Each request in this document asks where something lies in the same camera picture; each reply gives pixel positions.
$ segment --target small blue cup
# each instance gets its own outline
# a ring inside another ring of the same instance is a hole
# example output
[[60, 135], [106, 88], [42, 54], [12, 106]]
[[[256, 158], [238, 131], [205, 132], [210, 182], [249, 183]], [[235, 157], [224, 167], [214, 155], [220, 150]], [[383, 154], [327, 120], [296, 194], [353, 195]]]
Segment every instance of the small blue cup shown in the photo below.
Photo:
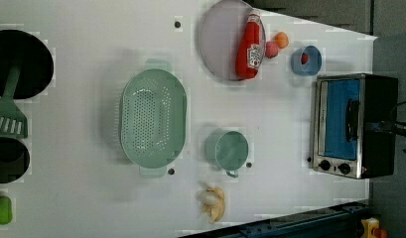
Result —
[[[308, 55], [308, 61], [302, 64], [302, 54]], [[300, 48], [292, 54], [292, 71], [301, 76], [317, 74], [323, 65], [320, 51], [314, 46]]]

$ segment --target food item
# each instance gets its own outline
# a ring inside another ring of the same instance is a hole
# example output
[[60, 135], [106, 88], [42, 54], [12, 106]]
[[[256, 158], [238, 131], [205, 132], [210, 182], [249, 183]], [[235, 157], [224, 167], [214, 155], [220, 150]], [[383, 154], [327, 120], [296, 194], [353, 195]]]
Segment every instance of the food item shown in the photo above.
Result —
[[13, 219], [11, 199], [8, 196], [0, 196], [0, 225], [6, 225]]
[[211, 191], [216, 195], [216, 198], [219, 199], [215, 205], [209, 205], [205, 203], [203, 205], [203, 212], [208, 212], [210, 214], [210, 221], [209, 223], [213, 223], [219, 221], [223, 215], [225, 210], [225, 203], [224, 203], [224, 192], [220, 187], [208, 187], [206, 191]]
[[301, 57], [301, 63], [305, 64], [308, 62], [308, 60], [309, 60], [309, 56], [307, 54], [303, 53], [302, 57]]
[[267, 42], [265, 57], [272, 59], [279, 55], [279, 47], [273, 42]]
[[242, 79], [254, 78], [261, 64], [261, 19], [258, 10], [252, 10], [236, 56], [236, 74]]
[[220, 202], [218, 196], [212, 191], [204, 191], [199, 195], [200, 201], [205, 205], [214, 206]]
[[289, 38], [287, 37], [286, 33], [284, 33], [284, 32], [279, 32], [274, 37], [274, 42], [277, 44], [277, 46], [280, 49], [285, 49], [285, 48], [287, 48], [287, 46], [289, 46]]

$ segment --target orange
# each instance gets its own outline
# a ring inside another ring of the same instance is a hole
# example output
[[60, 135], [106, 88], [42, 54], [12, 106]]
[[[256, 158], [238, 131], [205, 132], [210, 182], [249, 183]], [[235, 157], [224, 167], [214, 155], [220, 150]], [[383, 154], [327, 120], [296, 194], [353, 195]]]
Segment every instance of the orange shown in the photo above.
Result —
[[280, 32], [274, 37], [274, 42], [280, 49], [285, 49], [289, 45], [289, 39], [286, 33]]

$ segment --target ketchup bottle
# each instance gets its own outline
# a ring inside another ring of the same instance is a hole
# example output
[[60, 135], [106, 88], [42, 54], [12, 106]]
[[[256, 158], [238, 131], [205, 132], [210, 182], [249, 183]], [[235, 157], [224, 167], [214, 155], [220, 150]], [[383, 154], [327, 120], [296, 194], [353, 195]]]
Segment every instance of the ketchup bottle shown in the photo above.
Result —
[[246, 23], [245, 34], [236, 57], [236, 74], [242, 79], [254, 78], [261, 64], [261, 19], [258, 10], [252, 10]]

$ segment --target black pot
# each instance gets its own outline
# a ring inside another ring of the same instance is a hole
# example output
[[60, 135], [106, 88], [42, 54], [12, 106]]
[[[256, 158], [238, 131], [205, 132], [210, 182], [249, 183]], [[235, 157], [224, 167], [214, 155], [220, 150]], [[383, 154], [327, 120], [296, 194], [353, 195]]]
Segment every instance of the black pot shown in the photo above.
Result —
[[19, 179], [27, 170], [30, 154], [18, 140], [0, 137], [0, 183]]
[[36, 37], [17, 30], [0, 31], [0, 96], [7, 84], [14, 51], [23, 52], [23, 67], [14, 99], [36, 96], [49, 85], [54, 75], [54, 60], [48, 48]]

